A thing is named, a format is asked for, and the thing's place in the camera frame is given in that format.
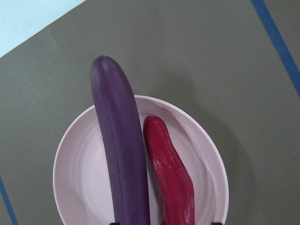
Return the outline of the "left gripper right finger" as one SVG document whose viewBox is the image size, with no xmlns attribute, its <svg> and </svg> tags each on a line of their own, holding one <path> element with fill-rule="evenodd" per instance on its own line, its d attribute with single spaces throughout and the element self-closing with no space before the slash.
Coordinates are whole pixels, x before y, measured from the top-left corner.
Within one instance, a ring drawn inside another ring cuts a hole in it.
<svg viewBox="0 0 300 225">
<path fill-rule="evenodd" d="M 212 222 L 211 225 L 223 225 L 221 222 Z"/>
</svg>

